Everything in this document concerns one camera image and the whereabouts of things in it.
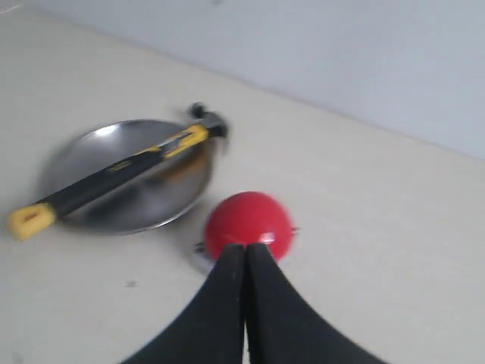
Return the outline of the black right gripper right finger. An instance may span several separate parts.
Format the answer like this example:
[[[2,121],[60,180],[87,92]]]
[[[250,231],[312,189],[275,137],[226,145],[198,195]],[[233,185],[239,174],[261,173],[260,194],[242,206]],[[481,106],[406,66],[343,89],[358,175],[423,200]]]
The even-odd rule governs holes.
[[[262,243],[246,247],[244,312],[250,363],[382,363],[301,297]]]

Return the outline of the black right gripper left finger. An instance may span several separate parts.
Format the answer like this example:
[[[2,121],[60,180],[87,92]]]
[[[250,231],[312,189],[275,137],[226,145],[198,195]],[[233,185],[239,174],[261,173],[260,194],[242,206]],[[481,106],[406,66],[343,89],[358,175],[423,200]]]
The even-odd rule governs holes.
[[[186,308],[157,337],[124,362],[241,363],[244,261],[242,246],[225,248]]]

